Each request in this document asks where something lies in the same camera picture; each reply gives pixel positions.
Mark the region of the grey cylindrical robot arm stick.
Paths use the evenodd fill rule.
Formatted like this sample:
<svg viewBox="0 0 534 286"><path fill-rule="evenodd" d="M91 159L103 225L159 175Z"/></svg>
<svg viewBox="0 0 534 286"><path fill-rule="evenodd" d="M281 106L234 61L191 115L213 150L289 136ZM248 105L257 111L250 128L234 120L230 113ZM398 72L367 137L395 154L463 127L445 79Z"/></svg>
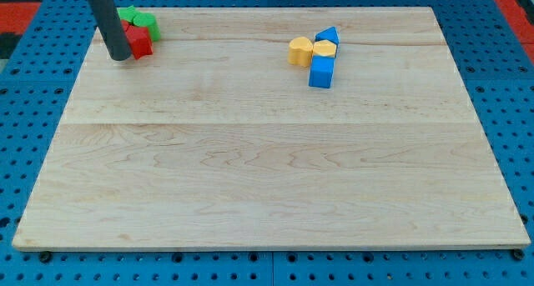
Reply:
<svg viewBox="0 0 534 286"><path fill-rule="evenodd" d="M131 49L123 30L114 0L87 0L98 29L114 61L124 61L131 56Z"/></svg>

